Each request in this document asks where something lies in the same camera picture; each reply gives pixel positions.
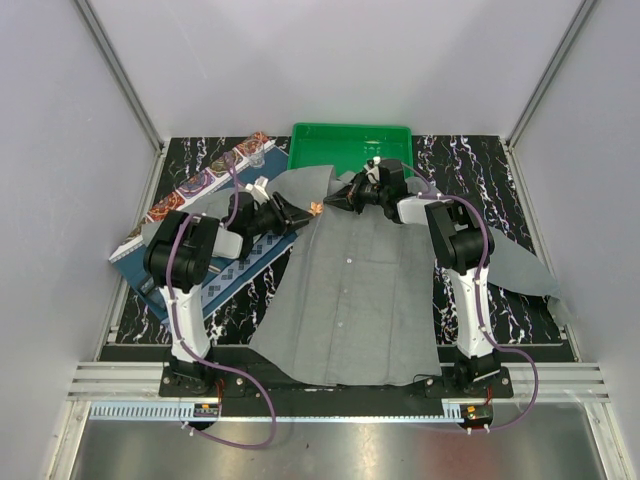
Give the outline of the gold leaf brooch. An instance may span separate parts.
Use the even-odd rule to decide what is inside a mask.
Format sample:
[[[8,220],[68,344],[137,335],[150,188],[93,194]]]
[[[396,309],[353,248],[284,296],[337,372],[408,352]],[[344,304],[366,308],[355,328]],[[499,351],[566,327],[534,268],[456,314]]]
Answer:
[[[313,216],[318,216],[323,213],[323,204],[312,202],[310,205],[309,213]]]

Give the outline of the grey button shirt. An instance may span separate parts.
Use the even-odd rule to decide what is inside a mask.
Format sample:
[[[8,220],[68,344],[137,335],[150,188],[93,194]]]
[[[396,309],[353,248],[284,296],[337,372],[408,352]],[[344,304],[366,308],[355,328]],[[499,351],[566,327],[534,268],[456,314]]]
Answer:
[[[354,176],[337,176],[329,165],[287,170],[266,189],[309,210]],[[206,208],[181,212],[229,215],[221,192]],[[540,260],[487,227],[494,240],[488,288],[547,296],[562,310],[559,285]],[[397,224],[379,206],[357,214],[323,204],[294,234],[280,285],[251,337],[253,351],[314,385],[402,386],[440,373],[432,308],[439,266],[427,226]]]

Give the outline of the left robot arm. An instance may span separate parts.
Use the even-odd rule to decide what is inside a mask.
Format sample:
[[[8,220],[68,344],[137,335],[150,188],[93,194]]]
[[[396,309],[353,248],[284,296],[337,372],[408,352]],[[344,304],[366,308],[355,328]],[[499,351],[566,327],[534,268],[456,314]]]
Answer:
[[[314,214],[275,192],[259,201],[248,192],[229,198],[221,219],[173,210],[159,223],[146,248],[143,267],[162,296],[172,330],[168,370],[161,387],[208,394],[216,372],[203,362],[211,349],[204,325],[201,290],[211,259],[245,260],[254,239],[268,233],[290,235]]]

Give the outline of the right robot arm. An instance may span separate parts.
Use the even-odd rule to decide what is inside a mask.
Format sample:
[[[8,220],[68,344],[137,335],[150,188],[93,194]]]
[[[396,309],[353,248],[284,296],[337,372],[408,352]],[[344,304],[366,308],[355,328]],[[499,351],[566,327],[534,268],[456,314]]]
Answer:
[[[447,271],[454,291],[458,357],[453,381],[463,395],[476,396],[501,371],[489,326],[488,273],[494,240],[470,198],[431,188],[412,193],[404,174],[407,168],[398,159],[374,157],[323,203],[357,214],[367,205],[379,206],[397,224],[428,227],[437,264]]]

